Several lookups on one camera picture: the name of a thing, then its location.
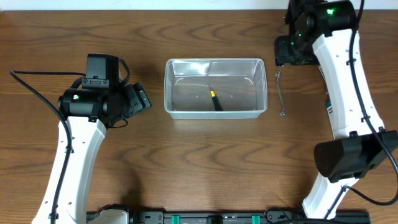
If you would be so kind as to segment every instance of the screwdriver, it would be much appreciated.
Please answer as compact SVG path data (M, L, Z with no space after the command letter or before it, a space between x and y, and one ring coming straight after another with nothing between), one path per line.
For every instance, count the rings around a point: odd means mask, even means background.
M209 83L209 87L210 87L210 93L211 93L211 99L213 100L214 103L214 108L216 111L222 111L223 108L220 105L220 101L218 101L218 97L216 96L216 93L214 93L213 88L211 87L210 81L209 79L207 79L207 83Z

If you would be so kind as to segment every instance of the wrench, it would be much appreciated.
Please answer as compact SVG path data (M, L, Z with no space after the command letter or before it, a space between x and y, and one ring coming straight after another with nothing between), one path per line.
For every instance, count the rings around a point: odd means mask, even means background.
M279 83L280 72L277 71L275 73L275 76L276 76L276 87L278 88L279 99L280 99L280 103L282 104L282 110L280 111L280 116L285 116L285 104L284 104L284 99L282 97L282 87L280 86L280 83Z

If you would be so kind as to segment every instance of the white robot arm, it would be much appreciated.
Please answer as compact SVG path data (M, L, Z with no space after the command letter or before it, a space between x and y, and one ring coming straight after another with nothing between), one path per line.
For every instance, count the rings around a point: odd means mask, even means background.
M119 77L119 63L127 71ZM58 100L57 109L16 74L84 75ZM53 109L61 119L58 149L49 184L34 224L87 223L87 197L98 149L108 128L152 105L140 83L127 85L129 69L123 59L112 55L89 54L87 71L82 73L21 72L11 75ZM128 224L128 208L103 210L90 223Z
M303 200L302 208L308 218L332 219L346 189L386 157L363 119L351 75L350 44L353 44L356 80L368 118L390 151L397 147L392 143L396 141L397 133L385 132L373 104L357 31L354 42L350 43L357 26L352 4L349 1L290 0L285 18L290 24L290 35L275 41L275 62L279 66L284 63L320 65L330 98L326 107L335 139L315 146L315 163L320 172L310 194Z
M372 133L367 124L361 120L363 115L355 93L351 70L349 69L348 49L351 34L351 29L334 31L331 37L321 35L313 44L313 51L322 67L328 88L330 103L327 110L335 139L348 138L352 132L357 132L360 136ZM358 85L364 104L368 109L368 115L370 115L370 120L374 127L384 128L384 124L374 107L366 82L361 54L359 53L358 33L354 42L354 53L356 59L354 66ZM341 187L344 185L352 186L358 180L352 177L331 183L327 177L318 174L309 196L303 201L303 209L306 216L324 218L340 194ZM336 209L345 194L346 191L339 197L339 201L333 206L334 209L330 211L327 218L332 219L335 217Z

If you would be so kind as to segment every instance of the wooden table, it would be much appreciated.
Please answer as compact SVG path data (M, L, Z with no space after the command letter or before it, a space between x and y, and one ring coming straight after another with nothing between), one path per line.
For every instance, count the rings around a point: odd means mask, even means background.
M137 209L265 210L298 207L317 175L313 148L332 140L326 90L316 66L277 68L274 39L285 11L31 11L0 14L0 217L30 223L42 202L58 139L58 119L9 75L15 70L85 72L88 53L123 58L152 108L106 133L88 210L107 203ZM364 69L388 130L398 129L398 11L366 11ZM252 120L173 120L164 110L170 58L262 58L268 110ZM282 74L286 117L274 73ZM23 79L53 104L76 77ZM355 187L391 199L397 181L384 161ZM349 192L341 209L366 209L373 223L398 220Z

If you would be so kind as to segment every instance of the green led light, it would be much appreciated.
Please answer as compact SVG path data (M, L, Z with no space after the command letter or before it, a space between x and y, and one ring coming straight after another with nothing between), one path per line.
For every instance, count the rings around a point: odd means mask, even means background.
M327 9L326 12L327 12L327 14L329 14L329 15L333 15L333 13L335 12L335 10L334 10L334 9Z

